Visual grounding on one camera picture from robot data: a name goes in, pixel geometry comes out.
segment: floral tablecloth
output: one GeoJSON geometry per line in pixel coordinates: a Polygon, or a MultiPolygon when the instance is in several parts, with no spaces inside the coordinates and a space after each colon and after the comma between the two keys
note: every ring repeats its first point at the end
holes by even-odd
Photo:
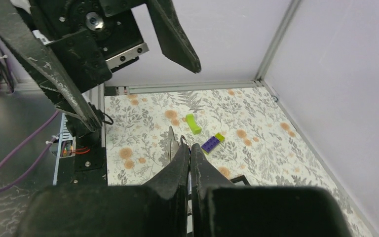
{"type": "Polygon", "coordinates": [[[105,112],[109,185],[141,184],[169,162],[169,126],[190,144],[221,133],[226,140],[208,160],[227,178],[252,185],[320,186],[335,197],[355,236],[371,236],[347,198],[263,87],[107,96],[105,112]],[[185,116],[202,133],[193,135],[185,116]]]}

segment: green block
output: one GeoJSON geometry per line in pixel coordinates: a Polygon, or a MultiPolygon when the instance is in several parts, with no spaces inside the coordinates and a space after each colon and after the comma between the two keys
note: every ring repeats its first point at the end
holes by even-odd
{"type": "Polygon", "coordinates": [[[225,137],[219,133],[216,134],[215,136],[220,142],[224,142],[225,141],[225,137]]]}
{"type": "Polygon", "coordinates": [[[195,122],[193,114],[188,114],[185,116],[185,119],[187,120],[188,126],[194,135],[201,133],[201,127],[199,127],[195,122]]]}

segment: dark gray surface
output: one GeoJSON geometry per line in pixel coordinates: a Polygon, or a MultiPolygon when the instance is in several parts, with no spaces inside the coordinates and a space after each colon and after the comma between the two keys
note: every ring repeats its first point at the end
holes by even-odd
{"type": "MultiPolygon", "coordinates": [[[[0,161],[47,121],[55,112],[54,106],[41,91],[0,94],[0,161]]],[[[60,116],[41,134],[21,149],[0,172],[0,187],[21,175],[45,147],[45,141],[57,134],[60,116]]],[[[32,195],[53,182],[55,156],[50,153],[16,187],[0,193],[0,236],[11,236],[32,195]]]]}

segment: purple block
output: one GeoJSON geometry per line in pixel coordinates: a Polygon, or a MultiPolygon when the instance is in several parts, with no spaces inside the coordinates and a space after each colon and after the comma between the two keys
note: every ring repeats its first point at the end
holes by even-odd
{"type": "Polygon", "coordinates": [[[210,139],[208,139],[208,141],[206,141],[202,146],[201,148],[206,152],[206,153],[210,153],[218,144],[220,143],[220,141],[216,138],[216,137],[211,137],[210,139]]]}

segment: lego brick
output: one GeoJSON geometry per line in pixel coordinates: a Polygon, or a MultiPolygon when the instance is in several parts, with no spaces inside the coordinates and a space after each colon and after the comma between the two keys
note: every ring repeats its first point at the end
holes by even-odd
{"type": "Polygon", "coordinates": [[[188,114],[187,116],[185,116],[185,119],[188,123],[189,128],[191,129],[191,132],[194,135],[201,133],[201,127],[199,127],[197,123],[195,122],[195,118],[193,114],[188,114]]]}
{"type": "Polygon", "coordinates": [[[224,142],[225,141],[225,137],[219,133],[216,134],[215,136],[220,142],[224,142]]]}
{"type": "Polygon", "coordinates": [[[206,141],[201,148],[208,154],[210,153],[218,144],[220,141],[216,137],[211,137],[206,141]]]}

